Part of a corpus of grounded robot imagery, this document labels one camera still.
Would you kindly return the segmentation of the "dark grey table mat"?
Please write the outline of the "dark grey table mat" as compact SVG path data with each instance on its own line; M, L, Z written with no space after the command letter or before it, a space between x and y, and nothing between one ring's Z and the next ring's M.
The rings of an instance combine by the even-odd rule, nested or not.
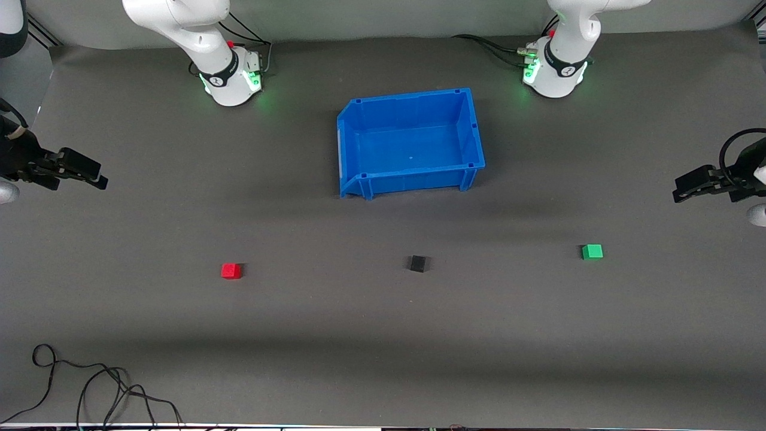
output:
M752 23L603 35L561 100L452 38L279 44L236 108L179 49L53 57L33 129L110 183L0 205L0 420L48 343L192 423L766 429L766 229L672 199L766 126ZM455 87L473 188L338 197L348 101Z

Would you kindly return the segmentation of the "blue plastic storage bin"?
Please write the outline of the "blue plastic storage bin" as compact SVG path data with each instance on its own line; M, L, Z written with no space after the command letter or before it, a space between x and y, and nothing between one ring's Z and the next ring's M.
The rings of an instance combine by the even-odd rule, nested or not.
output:
M337 117L336 134L341 198L467 191L486 166L467 87L353 99Z

